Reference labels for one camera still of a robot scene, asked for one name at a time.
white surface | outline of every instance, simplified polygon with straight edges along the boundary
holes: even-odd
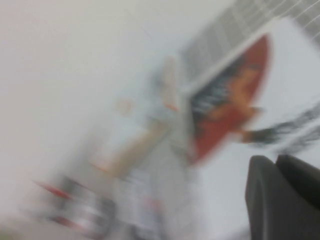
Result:
[[[0,3],[0,219],[68,171],[101,112],[232,0]]]
[[[253,104],[264,112],[249,129],[263,129],[290,120],[314,105],[317,102],[314,96],[319,99],[320,58],[301,30],[289,20],[281,20],[271,31],[269,42],[271,52],[264,89]],[[300,135],[301,132],[293,133],[287,139]],[[279,147],[276,144],[275,148],[254,148],[234,142],[229,135],[219,151],[207,156],[207,161],[197,169],[205,222],[202,239],[227,239],[249,227],[245,203],[249,159],[252,155],[265,155],[275,160],[274,150]],[[319,153],[317,142],[297,156],[320,167]]]

white wall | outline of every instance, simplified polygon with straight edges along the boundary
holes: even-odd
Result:
[[[65,171],[128,83],[138,85],[232,0],[0,2],[0,219]]]

poster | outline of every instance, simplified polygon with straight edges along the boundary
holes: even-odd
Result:
[[[197,160],[230,132],[239,134],[241,142],[252,140],[244,125],[260,114],[252,101],[264,81],[268,54],[268,37],[263,36],[191,98]]]
[[[319,50],[283,18],[190,98],[201,239],[238,239],[249,229],[245,189],[253,155],[275,161],[286,153],[320,168],[319,80]],[[219,97],[206,95],[210,85],[220,88],[213,91]]]

